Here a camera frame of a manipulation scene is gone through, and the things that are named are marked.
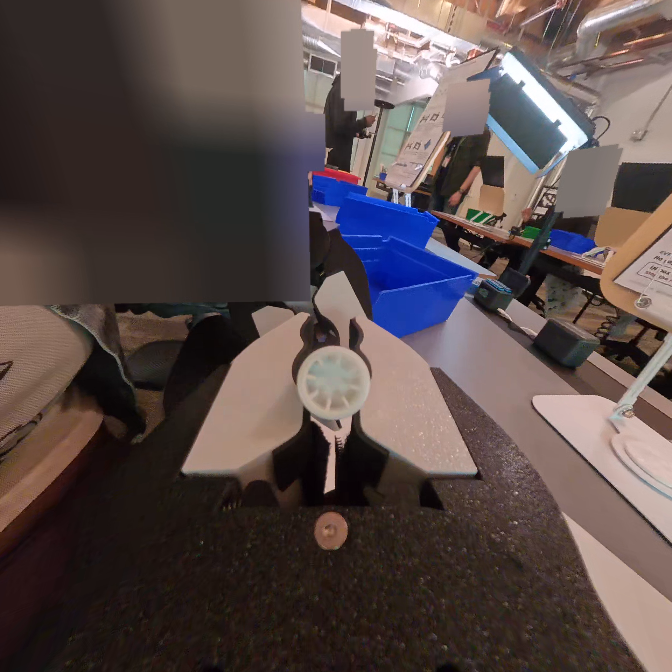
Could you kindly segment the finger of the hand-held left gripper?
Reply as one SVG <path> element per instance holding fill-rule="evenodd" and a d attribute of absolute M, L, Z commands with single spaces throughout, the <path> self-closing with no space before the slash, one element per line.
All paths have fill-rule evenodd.
<path fill-rule="evenodd" d="M 346 329 L 354 318 L 371 319 L 344 271 L 327 276 L 313 295 L 315 317 L 333 329 Z"/>
<path fill-rule="evenodd" d="M 252 312 L 251 318 L 259 338 L 262 338 L 267 333 L 293 319 L 295 315 L 290 308 L 267 305 Z"/>

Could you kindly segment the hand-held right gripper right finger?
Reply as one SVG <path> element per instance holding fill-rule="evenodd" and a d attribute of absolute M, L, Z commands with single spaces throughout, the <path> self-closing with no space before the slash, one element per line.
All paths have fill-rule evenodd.
<path fill-rule="evenodd" d="M 371 374 L 341 452 L 351 492 L 399 485 L 421 491 L 434 480 L 476 478 L 478 467 L 424 358 L 366 318 L 351 319 L 350 340 Z"/>

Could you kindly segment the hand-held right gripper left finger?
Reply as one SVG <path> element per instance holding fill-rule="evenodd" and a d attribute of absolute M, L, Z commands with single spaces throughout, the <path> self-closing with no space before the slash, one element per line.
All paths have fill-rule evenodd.
<path fill-rule="evenodd" d="M 301 403 L 295 361 L 313 344 L 313 320 L 293 315 L 254 340 L 226 373 L 182 473 L 269 483 L 278 497 L 322 497 L 329 441 Z"/>

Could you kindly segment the black whiteboard marker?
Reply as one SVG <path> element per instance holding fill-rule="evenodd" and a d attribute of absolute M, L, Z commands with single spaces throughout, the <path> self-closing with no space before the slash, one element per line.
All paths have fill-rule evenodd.
<path fill-rule="evenodd" d="M 372 374 L 355 351 L 330 345 L 307 355 L 296 374 L 303 407 L 319 421 L 339 423 L 363 408 Z"/>

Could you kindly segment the white whiteboard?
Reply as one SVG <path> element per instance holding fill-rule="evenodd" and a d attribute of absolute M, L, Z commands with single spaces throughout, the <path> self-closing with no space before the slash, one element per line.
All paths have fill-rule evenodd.
<path fill-rule="evenodd" d="M 671 601 L 562 515 L 605 610 L 645 671 L 671 671 Z"/>

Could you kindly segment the person's left forearm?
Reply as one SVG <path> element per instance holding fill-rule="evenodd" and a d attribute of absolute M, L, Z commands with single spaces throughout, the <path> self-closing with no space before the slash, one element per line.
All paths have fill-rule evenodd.
<path fill-rule="evenodd" d="M 115 305 L 52 304 L 48 308 L 91 339 L 91 353 L 75 378 L 79 387 L 96 399 L 120 438 L 142 441 L 147 422 L 130 380 Z"/>

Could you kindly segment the white hanging sign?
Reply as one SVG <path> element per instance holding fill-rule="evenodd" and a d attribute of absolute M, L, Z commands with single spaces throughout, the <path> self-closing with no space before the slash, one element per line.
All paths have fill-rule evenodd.
<path fill-rule="evenodd" d="M 443 130 L 448 87 L 448 80 L 442 79 L 396 160 L 388 168 L 384 181 L 386 187 L 410 193 L 429 172 L 448 136 Z"/>

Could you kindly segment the black box with blue top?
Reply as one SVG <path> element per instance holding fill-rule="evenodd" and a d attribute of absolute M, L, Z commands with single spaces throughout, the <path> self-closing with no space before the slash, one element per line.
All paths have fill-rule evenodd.
<path fill-rule="evenodd" d="M 506 311 L 513 299 L 512 290 L 504 283 L 492 278 L 481 279 L 473 296 L 477 305 L 491 313 Z"/>

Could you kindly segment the black boxy object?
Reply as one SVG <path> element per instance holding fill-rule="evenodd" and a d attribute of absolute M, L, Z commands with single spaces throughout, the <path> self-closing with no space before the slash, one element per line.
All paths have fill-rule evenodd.
<path fill-rule="evenodd" d="M 600 344 L 598 337 L 558 318 L 547 320 L 532 340 L 534 348 L 556 364 L 572 370 L 583 365 Z"/>

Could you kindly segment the wooden office desk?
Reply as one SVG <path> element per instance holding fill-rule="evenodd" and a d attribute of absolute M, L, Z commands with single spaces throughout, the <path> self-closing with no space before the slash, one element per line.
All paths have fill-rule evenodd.
<path fill-rule="evenodd" d="M 474 223 L 460 218 L 459 216 L 446 214 L 439 211 L 432 211 L 432 214 L 441 220 L 449 222 L 455 226 L 459 226 L 475 235 L 493 240 L 497 244 L 516 245 L 517 247 L 530 249 L 534 242 L 533 240 L 526 239 L 521 236 L 514 236 L 509 231 L 498 228 L 496 226 Z M 593 273 L 596 276 L 600 276 L 604 267 L 606 266 L 606 263 L 599 259 L 570 253 L 554 246 L 543 248 L 540 250 L 540 253 L 547 257 L 554 258 L 564 264 L 581 268 L 584 271 Z"/>

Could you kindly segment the black vertical pole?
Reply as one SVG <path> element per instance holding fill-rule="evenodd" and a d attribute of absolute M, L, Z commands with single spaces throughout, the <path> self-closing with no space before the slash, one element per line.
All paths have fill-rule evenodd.
<path fill-rule="evenodd" d="M 542 256 L 542 251 L 548 248 L 550 243 L 550 231 L 557 220 L 557 192 L 558 189 L 554 185 L 550 188 L 551 200 L 547 202 L 547 209 L 545 214 L 532 222 L 532 215 L 534 209 L 526 208 L 522 213 L 522 220 L 525 225 L 530 225 L 533 228 L 539 229 L 538 235 L 533 239 L 531 247 L 527 249 L 518 264 L 517 271 L 524 275 L 529 283 L 527 288 L 518 297 L 518 301 L 528 307 L 537 299 L 538 291 L 542 288 L 548 272 L 538 258 Z"/>

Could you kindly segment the white table sign stand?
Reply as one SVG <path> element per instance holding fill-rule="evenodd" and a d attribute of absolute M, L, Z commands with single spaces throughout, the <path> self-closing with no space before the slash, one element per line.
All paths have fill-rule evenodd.
<path fill-rule="evenodd" d="M 532 399 L 538 415 L 671 542 L 671 441 L 636 417 L 640 394 L 671 359 L 671 197 L 636 229 L 601 274 L 617 308 L 667 334 L 616 402 L 595 395 Z"/>

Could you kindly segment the small blue bin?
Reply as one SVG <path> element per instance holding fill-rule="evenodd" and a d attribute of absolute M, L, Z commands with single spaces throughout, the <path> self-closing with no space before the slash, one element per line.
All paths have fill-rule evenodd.
<path fill-rule="evenodd" d="M 583 255 L 595 248 L 594 240 L 575 232 L 552 229 L 549 235 L 549 245 L 566 253 Z"/>

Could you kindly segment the black studio light panel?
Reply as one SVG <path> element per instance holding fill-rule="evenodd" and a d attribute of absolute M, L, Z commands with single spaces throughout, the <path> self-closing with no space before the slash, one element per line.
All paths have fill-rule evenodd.
<path fill-rule="evenodd" d="M 571 151 L 593 146 L 592 119 L 520 49 L 467 81 L 489 84 L 486 124 L 528 172 L 540 177 Z"/>

